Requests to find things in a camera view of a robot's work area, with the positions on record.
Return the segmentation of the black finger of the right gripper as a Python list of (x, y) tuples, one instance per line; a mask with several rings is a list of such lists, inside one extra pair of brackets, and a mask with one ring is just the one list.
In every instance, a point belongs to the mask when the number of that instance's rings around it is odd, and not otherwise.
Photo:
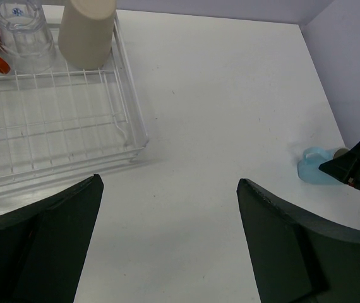
[(360, 141), (345, 154), (319, 166), (319, 170), (343, 184), (349, 184), (360, 165)]

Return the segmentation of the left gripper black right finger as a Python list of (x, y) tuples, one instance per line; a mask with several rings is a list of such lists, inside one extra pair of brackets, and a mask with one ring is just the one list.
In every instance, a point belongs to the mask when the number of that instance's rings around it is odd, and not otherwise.
[(360, 302), (360, 230), (249, 179), (239, 181), (237, 199), (262, 302)]

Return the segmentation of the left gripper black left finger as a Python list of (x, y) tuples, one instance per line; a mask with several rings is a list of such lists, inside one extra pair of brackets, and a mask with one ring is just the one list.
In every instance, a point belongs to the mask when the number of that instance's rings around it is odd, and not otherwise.
[(0, 215), (0, 302), (73, 302), (102, 200), (95, 174)]

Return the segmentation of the glossy light blue faceted mug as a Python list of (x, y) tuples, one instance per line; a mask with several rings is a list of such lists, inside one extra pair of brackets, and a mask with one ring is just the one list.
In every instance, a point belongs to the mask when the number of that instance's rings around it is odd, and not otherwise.
[(322, 172), (319, 166), (327, 161), (342, 156), (349, 151), (346, 147), (325, 150), (313, 146), (303, 152), (302, 159), (297, 164), (297, 174), (300, 180), (312, 185), (336, 186), (341, 182)]

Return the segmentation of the beige paper cup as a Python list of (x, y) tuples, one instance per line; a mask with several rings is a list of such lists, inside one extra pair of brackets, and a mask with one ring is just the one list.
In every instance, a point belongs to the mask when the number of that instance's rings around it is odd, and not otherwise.
[(80, 69), (101, 67), (110, 53), (115, 14), (114, 0), (66, 1), (57, 41), (65, 60)]

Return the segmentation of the clear plastic cup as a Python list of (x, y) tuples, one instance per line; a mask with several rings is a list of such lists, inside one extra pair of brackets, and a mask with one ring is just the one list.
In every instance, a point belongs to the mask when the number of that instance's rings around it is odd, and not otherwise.
[(19, 73), (52, 66), (56, 48), (41, 1), (0, 1), (0, 55)]

